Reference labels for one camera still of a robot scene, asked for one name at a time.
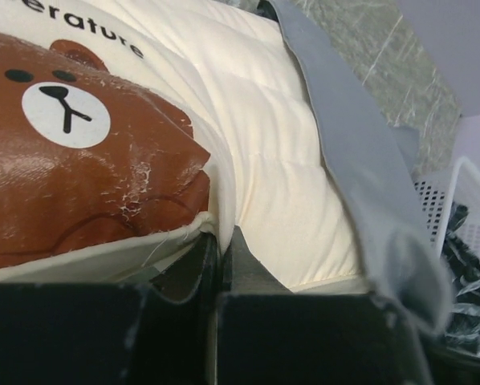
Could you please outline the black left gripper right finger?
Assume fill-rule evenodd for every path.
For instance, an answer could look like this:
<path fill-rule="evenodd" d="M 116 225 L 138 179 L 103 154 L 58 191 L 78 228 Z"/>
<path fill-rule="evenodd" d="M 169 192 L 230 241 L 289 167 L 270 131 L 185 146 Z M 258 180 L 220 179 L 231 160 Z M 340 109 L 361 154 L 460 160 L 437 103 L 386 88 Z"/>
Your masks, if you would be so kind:
<path fill-rule="evenodd" d="M 215 313 L 218 384 L 429 384 L 406 316 L 375 294 L 293 294 L 235 229 Z"/>

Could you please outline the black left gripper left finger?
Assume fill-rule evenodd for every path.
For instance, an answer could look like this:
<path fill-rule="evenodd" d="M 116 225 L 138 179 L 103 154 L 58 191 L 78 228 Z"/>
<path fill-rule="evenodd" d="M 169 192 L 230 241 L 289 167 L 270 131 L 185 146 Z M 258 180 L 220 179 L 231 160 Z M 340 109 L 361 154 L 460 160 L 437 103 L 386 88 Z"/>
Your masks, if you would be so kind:
<path fill-rule="evenodd" d="M 0 384 L 203 384 L 217 251 L 146 283 L 0 283 Z"/>

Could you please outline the grey pillowcase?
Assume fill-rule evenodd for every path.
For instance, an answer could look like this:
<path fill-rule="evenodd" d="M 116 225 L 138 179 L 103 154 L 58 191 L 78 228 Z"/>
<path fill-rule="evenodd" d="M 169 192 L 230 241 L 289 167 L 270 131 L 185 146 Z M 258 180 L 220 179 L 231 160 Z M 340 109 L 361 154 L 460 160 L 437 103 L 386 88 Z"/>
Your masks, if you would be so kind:
<path fill-rule="evenodd" d="M 453 290 L 396 137 L 326 33 L 291 2 L 271 5 L 303 73 L 323 158 L 352 217 L 367 279 L 423 334 L 440 334 Z"/>

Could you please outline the cream pillow with bear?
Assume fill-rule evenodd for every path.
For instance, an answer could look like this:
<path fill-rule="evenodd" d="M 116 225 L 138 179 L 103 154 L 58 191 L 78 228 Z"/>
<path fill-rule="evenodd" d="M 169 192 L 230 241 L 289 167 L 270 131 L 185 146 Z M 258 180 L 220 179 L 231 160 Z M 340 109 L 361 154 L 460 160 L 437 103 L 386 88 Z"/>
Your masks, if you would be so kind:
<path fill-rule="evenodd" d="M 368 291 L 276 22 L 0 1 L 0 282 L 111 282 L 235 230 L 293 292 Z"/>

